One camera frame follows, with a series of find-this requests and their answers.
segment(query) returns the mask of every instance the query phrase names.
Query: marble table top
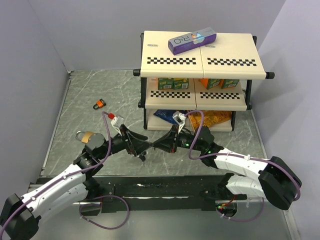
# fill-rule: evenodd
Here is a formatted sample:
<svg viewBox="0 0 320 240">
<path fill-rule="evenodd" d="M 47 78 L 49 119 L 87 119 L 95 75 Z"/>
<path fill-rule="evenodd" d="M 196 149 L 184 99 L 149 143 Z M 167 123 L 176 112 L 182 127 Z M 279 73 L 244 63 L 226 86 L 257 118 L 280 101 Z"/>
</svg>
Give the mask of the marble table top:
<svg viewBox="0 0 320 240">
<path fill-rule="evenodd" d="M 42 176 L 56 176 L 81 153 L 84 144 L 75 138 L 77 131 L 102 133 L 107 131 L 102 111 L 124 117 L 125 125 L 154 141 L 165 131 L 148 131 L 143 128 L 143 109 L 138 108 L 140 100 L 140 78 L 132 70 L 77 70 L 71 73 L 71 83 L 59 117 L 56 133 Z M 99 99 L 106 106 L 94 110 Z M 117 132 L 111 127 L 111 135 Z M 251 111 L 236 113 L 235 130 L 214 132 L 215 142 L 234 152 L 263 158 L 257 128 Z M 149 149 L 145 166 L 142 161 L 121 151 L 110 156 L 98 175 L 224 175 L 225 170 L 205 166 L 200 160 L 190 160 L 188 149 L 179 148 L 175 154 L 159 149 Z"/>
</svg>

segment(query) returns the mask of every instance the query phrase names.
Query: shelving unit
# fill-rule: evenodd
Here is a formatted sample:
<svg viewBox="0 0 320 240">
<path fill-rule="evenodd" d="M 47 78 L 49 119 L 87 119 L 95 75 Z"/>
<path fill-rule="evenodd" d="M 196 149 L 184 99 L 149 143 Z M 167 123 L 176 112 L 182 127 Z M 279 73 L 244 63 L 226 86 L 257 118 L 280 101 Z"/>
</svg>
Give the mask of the shelving unit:
<svg viewBox="0 0 320 240">
<path fill-rule="evenodd" d="M 256 49 L 257 37 L 248 33 L 217 33 L 214 43 L 173 55 L 168 39 L 186 32 L 145 31 L 141 34 L 141 69 L 133 71 L 141 79 L 143 127 L 167 131 L 171 124 L 153 115 L 158 109 L 232 111 L 229 121 L 216 124 L 212 132 L 230 132 L 235 128 L 236 111 L 251 109 L 252 80 L 272 79 L 265 72 Z M 156 77 L 189 78 L 188 89 L 158 90 Z M 236 87 L 206 89 L 201 78 L 247 80 L 245 95 Z"/>
</svg>

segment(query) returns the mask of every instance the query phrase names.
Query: checkered strip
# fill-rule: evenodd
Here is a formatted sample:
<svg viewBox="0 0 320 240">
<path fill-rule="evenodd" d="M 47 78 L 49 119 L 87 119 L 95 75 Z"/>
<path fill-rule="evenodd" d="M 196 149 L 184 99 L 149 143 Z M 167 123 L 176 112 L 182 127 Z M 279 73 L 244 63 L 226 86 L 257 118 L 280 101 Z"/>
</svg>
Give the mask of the checkered strip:
<svg viewBox="0 0 320 240">
<path fill-rule="evenodd" d="M 196 63 L 196 58 L 193 57 L 193 58 L 182 58 L 182 57 L 179 57 L 179 58 L 176 58 L 176 57 L 173 57 L 173 58 L 170 58 L 170 57 L 147 57 L 147 64 L 187 64 L 187 65 L 190 65 L 190 64 L 197 64 Z"/>
<path fill-rule="evenodd" d="M 155 98 L 172 98 L 172 99 L 189 99 L 190 92 L 186 91 L 153 91 L 151 90 L 150 97 Z"/>
<path fill-rule="evenodd" d="M 240 99 L 239 93 L 200 92 L 202 99 Z"/>
<path fill-rule="evenodd" d="M 256 60 L 254 59 L 222 59 L 222 58 L 213 58 L 211 59 L 210 57 L 207 58 L 208 59 L 208 64 L 214 64 L 214 65 L 233 65 L 233 66 L 257 66 L 256 64 Z"/>
</svg>

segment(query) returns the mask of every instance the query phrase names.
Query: wall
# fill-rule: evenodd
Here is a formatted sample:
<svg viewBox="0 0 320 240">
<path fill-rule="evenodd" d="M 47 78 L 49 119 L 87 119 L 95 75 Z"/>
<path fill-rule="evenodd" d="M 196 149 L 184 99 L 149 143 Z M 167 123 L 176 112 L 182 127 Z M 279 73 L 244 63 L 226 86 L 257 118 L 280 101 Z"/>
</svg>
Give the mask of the wall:
<svg viewBox="0 0 320 240">
<path fill-rule="evenodd" d="M 69 71 L 140 67 L 140 33 L 252 33 L 259 45 L 285 0 L 29 0 Z"/>
<path fill-rule="evenodd" d="M 279 156 L 302 180 L 292 204 L 302 239 L 320 239 L 320 2 L 287 0 L 259 49 L 275 79 L 253 84 L 252 105 L 268 157 Z"/>
<path fill-rule="evenodd" d="M 0 1 L 0 209 L 40 174 L 68 73 L 27 0 Z"/>
</svg>

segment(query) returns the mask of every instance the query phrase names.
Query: brass padlock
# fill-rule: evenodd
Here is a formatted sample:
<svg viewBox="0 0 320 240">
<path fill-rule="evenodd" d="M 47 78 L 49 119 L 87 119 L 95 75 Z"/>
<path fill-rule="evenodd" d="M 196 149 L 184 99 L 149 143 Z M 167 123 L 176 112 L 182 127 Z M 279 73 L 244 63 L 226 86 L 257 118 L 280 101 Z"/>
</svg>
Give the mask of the brass padlock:
<svg viewBox="0 0 320 240">
<path fill-rule="evenodd" d="M 92 131 L 77 131 L 76 134 L 75 134 L 75 139 L 77 139 L 78 141 L 81 141 L 83 142 L 84 144 L 88 143 L 89 142 L 89 139 L 90 137 L 93 135 L 93 134 L 96 134 L 95 132 L 92 132 Z"/>
</svg>

